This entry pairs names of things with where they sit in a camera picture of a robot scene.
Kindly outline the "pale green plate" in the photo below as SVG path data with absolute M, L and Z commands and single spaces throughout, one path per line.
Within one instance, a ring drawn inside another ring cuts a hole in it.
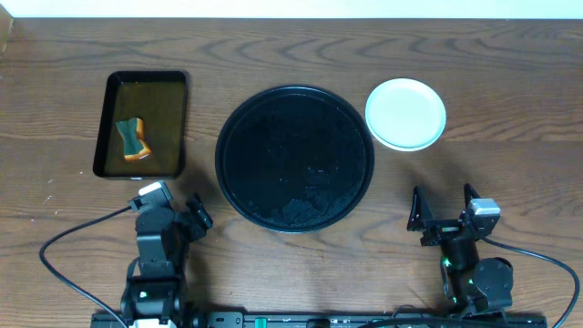
M 445 131 L 445 103 L 427 84 L 395 78 L 377 86 L 365 104 L 371 134 L 389 149 L 412 152 L 434 144 Z

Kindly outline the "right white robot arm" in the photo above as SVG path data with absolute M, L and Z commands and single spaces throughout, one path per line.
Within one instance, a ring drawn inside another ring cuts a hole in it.
M 445 297 L 454 304 L 453 318 L 501 313 L 512 305 L 512 264 L 500 257 L 482 258 L 476 243 L 483 241 L 501 218 L 496 202 L 482 198 L 468 183 L 465 208 L 457 219 L 439 220 L 419 187 L 413 191 L 408 231 L 422 234 L 423 246 L 441 249 L 440 272 Z

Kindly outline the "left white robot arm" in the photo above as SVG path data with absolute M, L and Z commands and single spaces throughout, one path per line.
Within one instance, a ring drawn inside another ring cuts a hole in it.
M 212 218 L 198 194 L 176 212 L 162 191 L 129 202 L 138 214 L 138 257 L 128 266 L 120 302 L 129 327 L 199 327 L 204 315 L 188 300 L 185 266 L 189 245 L 206 236 Z

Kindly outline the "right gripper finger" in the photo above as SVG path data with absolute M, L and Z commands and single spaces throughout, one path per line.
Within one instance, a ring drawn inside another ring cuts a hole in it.
M 423 190 L 416 186 L 413 190 L 412 208 L 407 222 L 408 231 L 423 231 L 434 218 Z
M 464 185 L 465 210 L 476 214 L 480 205 L 480 196 L 470 183 Z

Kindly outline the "orange and green sponge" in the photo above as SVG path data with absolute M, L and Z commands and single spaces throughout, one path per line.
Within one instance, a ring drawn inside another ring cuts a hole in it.
M 151 154 L 151 148 L 145 141 L 142 118 L 118 121 L 116 127 L 122 137 L 125 161 L 140 160 Z

